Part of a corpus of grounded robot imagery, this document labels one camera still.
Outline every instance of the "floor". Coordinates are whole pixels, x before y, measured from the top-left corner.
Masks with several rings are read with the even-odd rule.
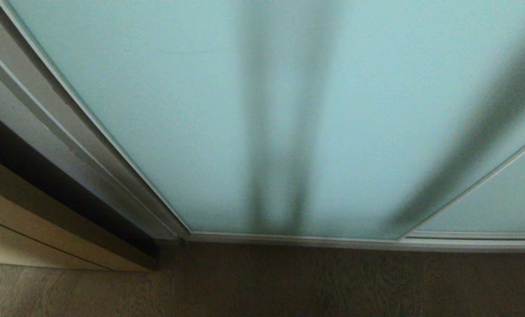
[[[525,317],[525,254],[189,243],[159,266],[0,265],[0,316]]]

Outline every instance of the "frosted glass panel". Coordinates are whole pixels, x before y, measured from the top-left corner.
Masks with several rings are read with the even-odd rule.
[[[525,232],[525,154],[419,229]]]
[[[525,1],[10,4],[193,231],[396,239],[525,145]]]

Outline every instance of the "wooden floor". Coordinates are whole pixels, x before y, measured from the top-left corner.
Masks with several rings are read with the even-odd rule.
[[[0,316],[525,317],[525,254],[191,243],[153,273],[0,265]]]

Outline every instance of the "light blue frosted glass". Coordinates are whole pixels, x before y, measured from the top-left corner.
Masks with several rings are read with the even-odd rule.
[[[400,237],[525,44],[525,1],[10,3],[193,231]],[[493,139],[423,218],[525,112]]]
[[[420,229],[525,232],[525,154]]]

